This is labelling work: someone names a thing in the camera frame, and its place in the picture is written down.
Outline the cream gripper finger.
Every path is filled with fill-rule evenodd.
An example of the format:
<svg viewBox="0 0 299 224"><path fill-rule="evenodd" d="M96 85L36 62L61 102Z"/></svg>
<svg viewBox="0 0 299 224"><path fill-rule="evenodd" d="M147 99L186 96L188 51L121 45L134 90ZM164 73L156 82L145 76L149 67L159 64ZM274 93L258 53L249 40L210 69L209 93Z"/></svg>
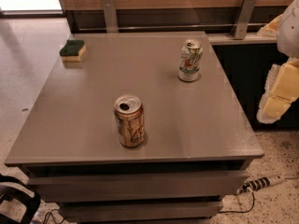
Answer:
<svg viewBox="0 0 299 224"><path fill-rule="evenodd" d="M278 25L282 15L278 15L265 26L263 26L257 33L261 37L276 37L278 33Z"/></svg>
<svg viewBox="0 0 299 224"><path fill-rule="evenodd" d="M299 59L290 58L283 65L273 64L264 85L256 118L272 124L299 98Z"/></svg>

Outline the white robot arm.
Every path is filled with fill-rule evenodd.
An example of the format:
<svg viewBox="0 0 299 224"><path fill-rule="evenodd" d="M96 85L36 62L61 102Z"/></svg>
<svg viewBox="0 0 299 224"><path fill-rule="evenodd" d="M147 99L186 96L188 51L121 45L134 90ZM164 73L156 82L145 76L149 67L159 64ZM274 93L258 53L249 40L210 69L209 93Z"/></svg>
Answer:
<svg viewBox="0 0 299 224"><path fill-rule="evenodd" d="M283 65L273 64L270 68L256 115L259 122L272 124L299 98L299 0L293 0L258 35L274 37L278 51L288 57Z"/></svg>

